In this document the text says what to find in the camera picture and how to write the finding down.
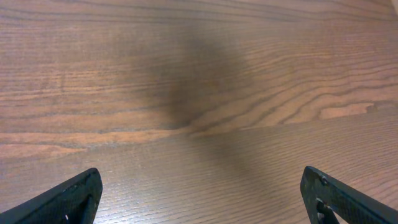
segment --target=wooden surface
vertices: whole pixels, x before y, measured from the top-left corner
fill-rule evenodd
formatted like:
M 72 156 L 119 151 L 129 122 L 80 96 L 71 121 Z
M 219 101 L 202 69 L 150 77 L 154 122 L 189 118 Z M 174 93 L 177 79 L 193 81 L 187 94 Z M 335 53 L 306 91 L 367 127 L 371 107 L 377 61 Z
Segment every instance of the wooden surface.
M 385 110 L 2 158 L 0 210 L 97 167 L 104 190 L 96 223 L 308 223 L 299 190 L 308 165 L 397 209 L 397 120 L 398 110 Z
M 398 0 L 392 0 L 392 5 L 394 6 L 396 12 L 398 13 Z
M 390 0 L 2 0 L 0 211 L 97 167 L 97 223 L 306 222 L 310 164 L 396 208 L 397 20 Z

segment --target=wood grain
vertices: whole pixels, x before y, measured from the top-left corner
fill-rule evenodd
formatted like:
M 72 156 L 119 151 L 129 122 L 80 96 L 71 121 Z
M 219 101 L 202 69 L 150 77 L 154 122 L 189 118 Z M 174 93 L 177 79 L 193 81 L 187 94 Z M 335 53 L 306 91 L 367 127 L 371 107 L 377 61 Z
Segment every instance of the wood grain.
M 0 211 L 98 167 L 97 223 L 307 222 L 305 165 L 396 208 L 397 19 L 390 0 L 2 0 Z
M 308 165 L 397 209 L 397 120 L 398 110 L 384 110 L 1 159 L 0 210 L 97 167 L 104 191 L 95 223 L 308 223 L 299 190 Z
M 398 25 L 387 0 L 0 8 L 4 144 L 144 142 L 398 105 Z
M 398 13 L 398 1 L 397 0 L 392 0 L 392 5 L 395 7 L 396 12 Z

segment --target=brown wood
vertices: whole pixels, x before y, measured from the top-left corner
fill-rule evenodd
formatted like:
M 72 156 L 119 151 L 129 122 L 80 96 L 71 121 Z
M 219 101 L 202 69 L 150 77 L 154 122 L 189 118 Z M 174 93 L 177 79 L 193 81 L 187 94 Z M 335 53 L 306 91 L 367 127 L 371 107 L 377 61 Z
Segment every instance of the brown wood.
M 398 208 L 398 111 L 201 138 L 86 145 L 2 158 L 0 210 L 89 167 L 104 182 L 96 223 L 308 223 L 311 165 Z
M 396 12 L 398 13 L 398 0 L 392 0 L 392 5 L 395 7 Z
M 390 0 L 2 0 L 0 211 L 98 167 L 97 223 L 305 223 L 305 165 L 397 208 L 397 21 Z

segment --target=black plastic part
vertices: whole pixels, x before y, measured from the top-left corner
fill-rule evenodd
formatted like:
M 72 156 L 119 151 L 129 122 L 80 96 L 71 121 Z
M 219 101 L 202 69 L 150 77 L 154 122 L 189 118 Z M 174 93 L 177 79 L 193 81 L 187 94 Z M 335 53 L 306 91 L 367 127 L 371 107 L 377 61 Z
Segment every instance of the black plastic part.
M 100 173 L 91 168 L 0 214 L 0 223 L 92 224 L 101 194 Z
M 333 212 L 348 223 L 398 223 L 398 211 L 314 167 L 305 168 L 300 189 L 312 224 L 338 223 Z

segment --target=wooden table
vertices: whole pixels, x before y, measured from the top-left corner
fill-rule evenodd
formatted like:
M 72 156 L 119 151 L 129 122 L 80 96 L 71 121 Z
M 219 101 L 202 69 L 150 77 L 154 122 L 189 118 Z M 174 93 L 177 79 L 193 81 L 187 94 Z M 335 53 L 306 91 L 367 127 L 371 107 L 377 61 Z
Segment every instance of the wooden table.
M 96 223 L 307 223 L 308 165 L 398 208 L 397 19 L 389 0 L 3 0 L 0 211 L 97 167 Z

